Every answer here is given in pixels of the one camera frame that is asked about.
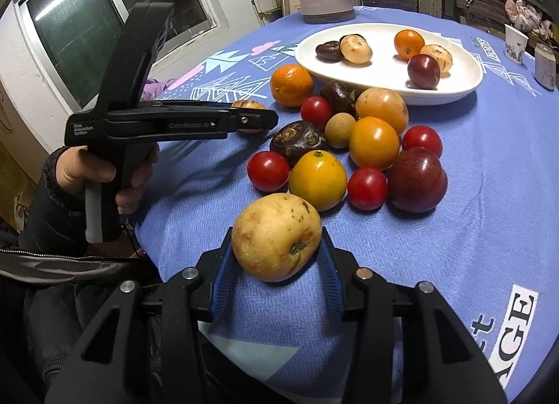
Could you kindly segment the left hand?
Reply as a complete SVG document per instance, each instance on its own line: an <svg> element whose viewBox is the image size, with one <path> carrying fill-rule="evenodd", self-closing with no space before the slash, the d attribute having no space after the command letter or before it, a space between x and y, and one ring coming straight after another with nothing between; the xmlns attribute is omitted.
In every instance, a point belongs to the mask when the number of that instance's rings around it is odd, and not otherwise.
<svg viewBox="0 0 559 404"><path fill-rule="evenodd" d="M158 161L159 146L153 145L144 161L133 171L130 183L117 193L115 201L121 215L137 211L145 193L145 185L153 176L153 165ZM72 147L58 158L55 177L58 186L70 195L84 192L84 183L106 184L117 176L117 169L87 152L87 147Z"/></svg>

